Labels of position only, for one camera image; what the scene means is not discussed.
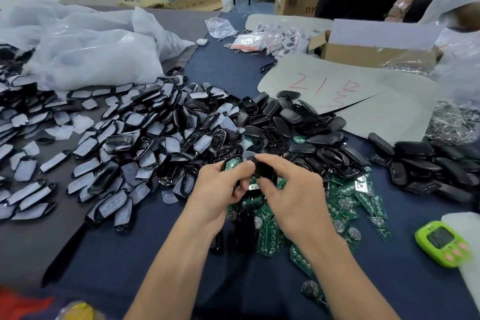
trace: lime green digital timer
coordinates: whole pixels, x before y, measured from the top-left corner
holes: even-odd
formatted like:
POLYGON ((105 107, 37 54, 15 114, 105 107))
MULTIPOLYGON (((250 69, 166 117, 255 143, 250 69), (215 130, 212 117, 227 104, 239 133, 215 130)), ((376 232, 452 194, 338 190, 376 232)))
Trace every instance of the lime green digital timer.
POLYGON ((458 267, 471 254, 467 242, 441 221, 431 221, 422 226, 415 232, 415 240, 442 267, 458 267))

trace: pink button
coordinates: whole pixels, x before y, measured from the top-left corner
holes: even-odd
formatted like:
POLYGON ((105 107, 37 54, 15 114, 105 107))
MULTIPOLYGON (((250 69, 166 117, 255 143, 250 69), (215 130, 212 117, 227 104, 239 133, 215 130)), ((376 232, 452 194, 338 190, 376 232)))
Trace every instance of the pink button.
POLYGON ((465 243, 459 243, 458 246, 459 246, 461 249, 465 250, 465 252, 468 252, 468 251, 470 250, 469 246, 466 245, 465 243))

